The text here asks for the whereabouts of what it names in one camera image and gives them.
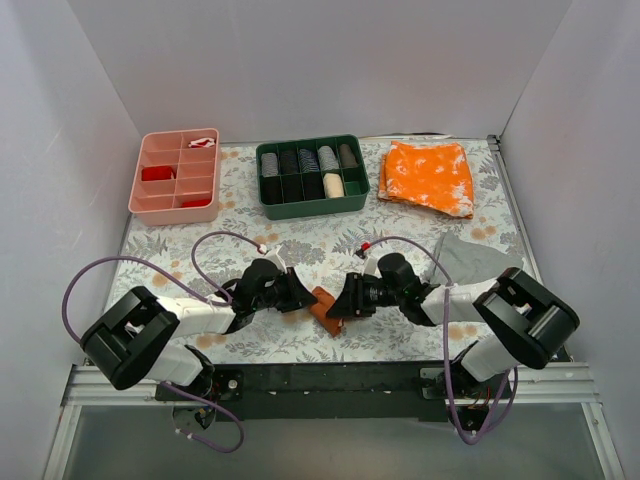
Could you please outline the orange and cream underwear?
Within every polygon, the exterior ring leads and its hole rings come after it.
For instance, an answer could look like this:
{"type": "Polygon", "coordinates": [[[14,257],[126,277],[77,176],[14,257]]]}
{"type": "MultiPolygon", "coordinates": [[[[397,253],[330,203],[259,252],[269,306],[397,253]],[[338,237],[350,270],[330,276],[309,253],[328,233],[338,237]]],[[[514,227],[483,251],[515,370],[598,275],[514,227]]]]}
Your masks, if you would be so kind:
{"type": "Polygon", "coordinates": [[[331,337],[340,335],[344,320],[328,316],[328,311],[335,303],[335,297],[321,286],[314,287],[311,293],[316,299],[316,302],[309,307],[311,315],[331,337]]]}

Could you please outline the green divided organiser box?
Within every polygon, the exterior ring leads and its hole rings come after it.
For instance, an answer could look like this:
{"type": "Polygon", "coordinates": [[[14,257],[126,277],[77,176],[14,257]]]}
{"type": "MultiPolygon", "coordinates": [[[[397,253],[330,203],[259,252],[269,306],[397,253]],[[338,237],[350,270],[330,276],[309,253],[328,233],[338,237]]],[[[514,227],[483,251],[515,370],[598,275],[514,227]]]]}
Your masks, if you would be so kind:
{"type": "Polygon", "coordinates": [[[270,220],[359,211],[370,191],[360,142],[351,134],[263,143],[256,170],[270,220]]]}

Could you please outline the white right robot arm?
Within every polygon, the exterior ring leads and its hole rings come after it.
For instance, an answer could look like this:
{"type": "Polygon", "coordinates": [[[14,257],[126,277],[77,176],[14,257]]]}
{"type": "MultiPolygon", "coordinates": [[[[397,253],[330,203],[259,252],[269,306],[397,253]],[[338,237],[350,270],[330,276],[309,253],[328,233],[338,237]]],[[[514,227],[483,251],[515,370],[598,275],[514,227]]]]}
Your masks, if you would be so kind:
{"type": "Polygon", "coordinates": [[[466,285],[423,282],[400,253],[377,260],[378,275],[352,272],[328,309],[329,318],[366,318],[379,307],[396,307],[409,322],[448,327],[484,323],[491,334],[465,348],[450,363],[454,389],[475,397],[489,379],[524,365],[541,370],[577,330],[576,312],[522,269],[466,285]]]}

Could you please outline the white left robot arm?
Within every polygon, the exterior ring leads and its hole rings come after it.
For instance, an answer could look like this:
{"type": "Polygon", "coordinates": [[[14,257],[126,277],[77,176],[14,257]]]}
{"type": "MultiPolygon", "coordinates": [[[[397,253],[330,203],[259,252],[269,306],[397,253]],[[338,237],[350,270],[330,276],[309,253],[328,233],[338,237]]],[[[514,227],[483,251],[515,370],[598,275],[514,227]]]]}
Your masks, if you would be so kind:
{"type": "Polygon", "coordinates": [[[317,303],[295,270],[273,258],[254,260],[223,287],[231,303],[154,295],[144,286],[129,290],[80,337],[85,354],[117,390],[143,379],[170,383],[193,400],[214,388],[213,363],[196,347],[175,338],[234,333],[262,310],[288,313],[317,303]]]}

